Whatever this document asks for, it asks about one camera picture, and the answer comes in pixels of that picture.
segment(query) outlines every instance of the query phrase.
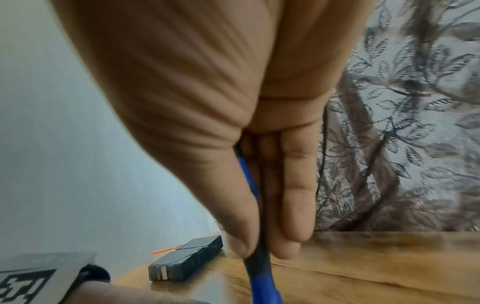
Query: screwdriver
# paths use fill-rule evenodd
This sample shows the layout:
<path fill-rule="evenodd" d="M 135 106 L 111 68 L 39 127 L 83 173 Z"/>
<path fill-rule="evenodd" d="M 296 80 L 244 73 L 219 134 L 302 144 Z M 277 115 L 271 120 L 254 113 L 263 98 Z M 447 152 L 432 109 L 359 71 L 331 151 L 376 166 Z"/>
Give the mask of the screwdriver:
<path fill-rule="evenodd" d="M 259 191 L 252 175 L 247 168 L 242 151 L 238 145 L 235 146 L 235 154 L 243 170 L 243 174 L 250 186 L 250 191 L 259 201 Z M 251 286 L 251 304 L 282 304 L 280 292 L 275 287 L 272 276 L 272 264 L 270 262 L 270 253 L 265 243 L 265 233 L 262 227 L 262 217 L 260 217 L 260 237 L 258 245 L 252 255 L 243 260 L 246 272 L 250 278 Z"/>

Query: wooden table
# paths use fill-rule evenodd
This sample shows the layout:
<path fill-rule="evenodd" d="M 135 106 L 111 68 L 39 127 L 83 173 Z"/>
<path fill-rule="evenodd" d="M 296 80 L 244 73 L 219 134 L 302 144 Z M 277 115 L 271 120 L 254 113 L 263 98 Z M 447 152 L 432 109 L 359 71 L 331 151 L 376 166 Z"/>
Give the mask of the wooden table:
<path fill-rule="evenodd" d="M 320 233 L 272 269 L 285 304 L 480 303 L 480 233 Z M 250 304 L 242 261 L 225 256 L 185 284 L 151 283 L 147 266 L 114 283 Z"/>

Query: black battery pack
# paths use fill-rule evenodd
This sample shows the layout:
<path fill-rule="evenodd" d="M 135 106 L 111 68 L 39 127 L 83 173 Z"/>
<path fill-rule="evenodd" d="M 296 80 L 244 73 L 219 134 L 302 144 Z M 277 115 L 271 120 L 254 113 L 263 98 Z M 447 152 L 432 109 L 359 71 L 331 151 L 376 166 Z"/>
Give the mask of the black battery pack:
<path fill-rule="evenodd" d="M 150 281 L 186 281 L 220 254 L 224 244 L 219 235 L 195 238 L 148 266 Z"/>

